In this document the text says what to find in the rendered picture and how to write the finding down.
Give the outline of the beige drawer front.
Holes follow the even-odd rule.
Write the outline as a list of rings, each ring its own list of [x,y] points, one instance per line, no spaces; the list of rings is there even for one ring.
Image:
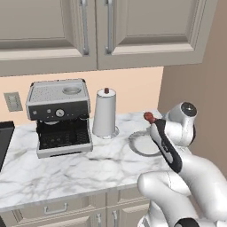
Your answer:
[[[75,199],[66,199],[62,201],[51,202],[42,205],[26,205],[24,208],[16,208],[12,211],[9,226],[15,226],[20,223],[30,222],[32,220],[43,220],[54,215],[45,215],[43,208],[48,206],[49,210],[61,209],[67,203],[67,211],[55,215],[66,215],[70,212],[81,212],[90,209],[98,209],[106,206],[106,195],[104,193],[79,197]]]
[[[106,205],[108,207],[139,200],[146,200],[146,197],[141,195],[137,187],[112,189],[106,193]]]

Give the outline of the clear round tupperware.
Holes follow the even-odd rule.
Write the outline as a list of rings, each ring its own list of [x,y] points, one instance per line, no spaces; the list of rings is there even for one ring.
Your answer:
[[[150,137],[149,129],[139,130],[129,136],[130,149],[144,157],[156,157],[160,155],[158,146]]]

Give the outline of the black hob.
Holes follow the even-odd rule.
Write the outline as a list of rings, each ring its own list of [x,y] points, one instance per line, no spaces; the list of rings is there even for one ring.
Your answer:
[[[13,121],[0,121],[0,171],[15,129]]]

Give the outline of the white paper towel roll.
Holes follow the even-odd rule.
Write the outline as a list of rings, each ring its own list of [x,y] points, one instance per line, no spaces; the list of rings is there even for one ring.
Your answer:
[[[119,134],[115,125],[116,92],[105,87],[97,92],[92,133],[100,138],[111,139]]]

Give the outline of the grey wall socket plate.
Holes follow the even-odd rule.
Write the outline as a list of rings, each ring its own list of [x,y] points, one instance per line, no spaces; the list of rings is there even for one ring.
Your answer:
[[[20,95],[18,92],[4,93],[4,98],[5,98],[8,110],[10,112],[18,112],[23,110],[22,104],[20,101]]]

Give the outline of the silver espresso machine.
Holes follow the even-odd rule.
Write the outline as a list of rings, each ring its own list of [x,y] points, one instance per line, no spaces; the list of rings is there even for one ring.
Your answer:
[[[26,109],[28,119],[36,121],[39,159],[92,151],[90,97],[84,79],[33,82]]]

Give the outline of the beige wall cupboard door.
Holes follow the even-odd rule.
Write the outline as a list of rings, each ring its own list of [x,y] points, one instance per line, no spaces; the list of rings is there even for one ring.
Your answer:
[[[218,0],[113,0],[113,51],[106,53],[106,0],[96,0],[98,69],[198,64]]]
[[[95,70],[95,0],[86,10],[89,55],[80,0],[0,0],[0,76]]]

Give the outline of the red brown kebab skewer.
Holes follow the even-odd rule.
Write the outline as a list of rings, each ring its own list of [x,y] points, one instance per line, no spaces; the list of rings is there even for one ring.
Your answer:
[[[156,118],[153,116],[151,112],[145,112],[144,113],[144,118],[150,123],[153,124],[156,121]]]

